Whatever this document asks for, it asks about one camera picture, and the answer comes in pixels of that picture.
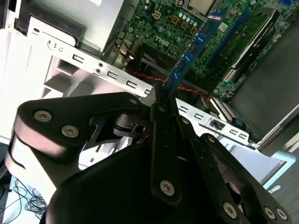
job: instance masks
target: computer component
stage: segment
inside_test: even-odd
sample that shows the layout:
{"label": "computer component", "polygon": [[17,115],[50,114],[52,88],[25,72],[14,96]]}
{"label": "computer component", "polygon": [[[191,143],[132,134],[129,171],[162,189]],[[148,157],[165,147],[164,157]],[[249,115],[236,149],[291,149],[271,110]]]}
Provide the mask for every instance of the computer component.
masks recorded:
{"label": "computer component", "polygon": [[127,24],[134,13],[134,5],[138,0],[114,0],[113,4],[106,0],[33,0],[27,7],[21,9],[21,13],[30,13],[26,8],[39,7],[67,18],[78,24],[83,24],[84,35],[80,42],[81,48],[100,56],[107,45],[114,40]]}
{"label": "computer component", "polygon": [[207,15],[225,4],[231,4],[228,13],[192,64],[196,75],[184,79],[229,100],[298,19],[297,1],[290,6],[279,0],[140,1],[124,40],[129,48],[146,43],[178,60]]}

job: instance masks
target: screw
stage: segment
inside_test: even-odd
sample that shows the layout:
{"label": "screw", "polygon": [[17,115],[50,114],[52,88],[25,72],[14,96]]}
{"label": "screw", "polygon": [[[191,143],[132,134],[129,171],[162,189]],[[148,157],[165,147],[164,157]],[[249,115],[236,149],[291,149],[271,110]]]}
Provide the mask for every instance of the screw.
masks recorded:
{"label": "screw", "polygon": [[269,209],[268,207],[265,207],[265,212],[271,219],[273,219],[273,220],[276,219],[273,211],[271,211],[271,209]]}
{"label": "screw", "polygon": [[208,136],[207,138],[208,138],[211,142],[213,142],[213,143],[215,142],[215,140],[212,138],[212,136]]}
{"label": "screw", "polygon": [[169,181],[161,181],[160,183],[161,190],[168,196],[173,196],[174,195],[174,187],[172,183]]}
{"label": "screw", "polygon": [[235,211],[235,208],[230,203],[225,202],[223,204],[223,208],[225,212],[229,215],[229,217],[231,217],[232,219],[237,218],[237,212]]}
{"label": "screw", "polygon": [[72,125],[66,125],[62,128],[62,134],[69,138],[76,138],[79,135],[79,131],[76,127]]}
{"label": "screw", "polygon": [[161,111],[161,112],[165,112],[164,108],[161,107],[161,106],[158,106],[158,109],[159,109],[159,111]]}
{"label": "screw", "polygon": [[189,120],[187,118],[182,118],[182,121],[185,123],[185,124],[189,124]]}
{"label": "screw", "polygon": [[34,117],[41,122],[48,122],[52,120],[52,115],[47,111],[37,111],[35,112]]}
{"label": "screw", "polygon": [[131,103],[133,103],[133,104],[137,104],[137,101],[134,100],[134,99],[130,99],[130,101],[131,101]]}
{"label": "screw", "polygon": [[277,213],[283,220],[288,220],[288,217],[285,215],[285,213],[281,209],[276,209]]}

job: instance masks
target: white panel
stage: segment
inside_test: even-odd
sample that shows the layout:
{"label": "white panel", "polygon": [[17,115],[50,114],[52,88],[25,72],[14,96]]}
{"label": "white panel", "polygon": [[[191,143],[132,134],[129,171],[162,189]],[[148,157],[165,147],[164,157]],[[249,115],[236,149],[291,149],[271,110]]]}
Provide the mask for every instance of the white panel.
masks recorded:
{"label": "white panel", "polygon": [[10,36],[7,61],[0,86],[0,135],[5,138],[10,138],[11,135],[30,51],[31,46],[24,36]]}

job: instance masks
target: capacitor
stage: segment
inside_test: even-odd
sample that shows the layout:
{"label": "capacitor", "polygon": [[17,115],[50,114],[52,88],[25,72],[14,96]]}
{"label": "capacitor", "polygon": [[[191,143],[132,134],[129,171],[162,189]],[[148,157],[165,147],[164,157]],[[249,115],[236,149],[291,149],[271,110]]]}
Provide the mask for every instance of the capacitor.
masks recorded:
{"label": "capacitor", "polygon": [[167,31],[167,32],[166,32],[166,36],[167,36],[167,37],[171,37],[171,32]]}
{"label": "capacitor", "polygon": [[181,42],[181,38],[180,38],[179,36],[177,36],[177,37],[175,38],[175,41],[176,41],[177,43],[179,43],[179,42]]}
{"label": "capacitor", "polygon": [[138,22],[138,24],[137,24],[137,28],[141,28],[142,27],[142,22],[140,21],[140,22]]}
{"label": "capacitor", "polygon": [[163,28],[162,28],[162,27],[158,27],[157,31],[158,31],[159,33],[162,33],[162,32],[163,32]]}

